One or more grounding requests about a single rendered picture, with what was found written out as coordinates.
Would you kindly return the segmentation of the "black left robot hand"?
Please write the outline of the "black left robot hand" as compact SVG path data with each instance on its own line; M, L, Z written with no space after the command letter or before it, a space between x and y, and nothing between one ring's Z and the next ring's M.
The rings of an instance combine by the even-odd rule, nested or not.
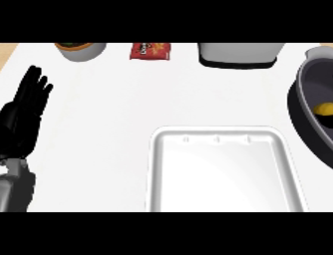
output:
M14 100L0 110L0 161L24 159L35 150L42 115L54 85L42 75L42 69L29 68Z

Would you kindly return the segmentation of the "yellow lemon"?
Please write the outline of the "yellow lemon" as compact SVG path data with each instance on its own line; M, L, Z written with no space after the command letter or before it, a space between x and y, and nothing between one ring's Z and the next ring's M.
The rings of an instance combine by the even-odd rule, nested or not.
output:
M320 116L333 116L333 103L323 103L316 106L314 114Z

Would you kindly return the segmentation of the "dark grey pot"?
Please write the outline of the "dark grey pot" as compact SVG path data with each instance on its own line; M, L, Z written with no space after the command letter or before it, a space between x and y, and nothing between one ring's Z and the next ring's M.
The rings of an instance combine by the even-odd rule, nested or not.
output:
M333 48L320 46L307 51L289 90L288 107L296 132L322 161L333 168L332 116L314 114L314 108L333 103Z

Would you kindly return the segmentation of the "white plastic tray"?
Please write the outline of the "white plastic tray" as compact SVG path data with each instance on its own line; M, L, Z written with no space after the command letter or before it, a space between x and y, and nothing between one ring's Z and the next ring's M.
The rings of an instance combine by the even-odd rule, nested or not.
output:
M149 212L305 212L274 127L160 127L152 139Z

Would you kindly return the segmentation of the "grey planter with orange rim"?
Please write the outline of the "grey planter with orange rim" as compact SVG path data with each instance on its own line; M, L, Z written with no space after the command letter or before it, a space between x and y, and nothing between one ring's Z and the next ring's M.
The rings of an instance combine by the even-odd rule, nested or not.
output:
M91 46L67 48L55 44L63 56L73 62L88 62L94 60L104 52L107 48L106 43L92 43Z

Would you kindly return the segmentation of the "white appliance with black base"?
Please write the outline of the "white appliance with black base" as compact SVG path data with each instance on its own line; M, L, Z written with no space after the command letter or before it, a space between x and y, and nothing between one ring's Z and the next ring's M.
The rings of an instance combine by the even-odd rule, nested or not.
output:
M285 43L199 43L199 62L221 69L268 69Z

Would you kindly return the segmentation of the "red snack bag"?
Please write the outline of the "red snack bag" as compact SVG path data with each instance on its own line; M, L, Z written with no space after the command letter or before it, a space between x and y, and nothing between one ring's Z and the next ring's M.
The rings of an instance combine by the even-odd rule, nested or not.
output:
M131 58L140 60L168 60L171 43L134 43Z

